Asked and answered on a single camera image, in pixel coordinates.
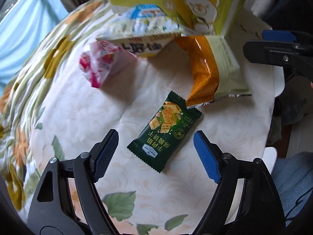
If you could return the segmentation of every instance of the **green cracker wrapper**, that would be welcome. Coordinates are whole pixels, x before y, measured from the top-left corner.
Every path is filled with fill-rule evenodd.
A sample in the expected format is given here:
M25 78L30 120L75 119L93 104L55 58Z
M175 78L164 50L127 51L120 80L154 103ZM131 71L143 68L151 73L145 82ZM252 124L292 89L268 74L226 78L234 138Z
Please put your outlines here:
M157 172L161 172L201 114L195 108L187 109L186 101L170 92L163 106L127 148Z

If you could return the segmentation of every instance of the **light blue curtain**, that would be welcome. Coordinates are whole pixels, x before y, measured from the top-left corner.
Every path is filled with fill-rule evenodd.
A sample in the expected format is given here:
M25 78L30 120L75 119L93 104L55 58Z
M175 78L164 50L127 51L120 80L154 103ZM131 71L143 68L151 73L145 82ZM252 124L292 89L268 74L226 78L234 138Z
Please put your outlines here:
M0 22L0 96L46 35L68 14L60 0L19 0Z

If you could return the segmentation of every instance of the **floral tablecloth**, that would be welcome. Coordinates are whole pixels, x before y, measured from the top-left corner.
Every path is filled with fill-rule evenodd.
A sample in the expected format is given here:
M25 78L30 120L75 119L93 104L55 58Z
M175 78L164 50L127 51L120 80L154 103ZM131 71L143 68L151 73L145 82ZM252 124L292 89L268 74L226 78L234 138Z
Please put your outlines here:
M228 38L253 96L201 107L200 121L164 171L157 173L126 147L170 91L188 96L192 87L188 55L173 42L157 57L138 59L110 77L101 89L91 88L79 69L79 56L84 45L114 18L108 0L82 5L48 34L7 85L0 99L1 175L26 221L49 159L76 158L114 128L119 145L96 187L119 232L192 233L216 188L193 147L193 133L204 131L211 142L236 158L262 157L274 104L273 70L247 62L242 46L268 26L242 11ZM76 214L84 220L73 180L70 189ZM239 201L238 193L230 215Z

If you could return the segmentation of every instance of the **cartoon bear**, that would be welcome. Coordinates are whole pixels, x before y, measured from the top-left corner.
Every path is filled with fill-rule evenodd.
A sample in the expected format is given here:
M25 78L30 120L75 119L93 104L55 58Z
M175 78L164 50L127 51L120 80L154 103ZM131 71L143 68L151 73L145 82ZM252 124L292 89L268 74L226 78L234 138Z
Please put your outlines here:
M194 29L198 33L215 35L213 22L217 18L219 0L184 0L197 17Z

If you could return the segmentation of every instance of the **orange snack package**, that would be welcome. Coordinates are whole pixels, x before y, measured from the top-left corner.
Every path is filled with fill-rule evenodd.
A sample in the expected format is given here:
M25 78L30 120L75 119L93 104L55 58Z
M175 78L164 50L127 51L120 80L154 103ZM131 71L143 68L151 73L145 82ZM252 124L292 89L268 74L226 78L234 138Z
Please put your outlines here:
M193 87L186 100L188 108L225 97L251 95L240 66L222 36L179 37L175 42L188 52Z

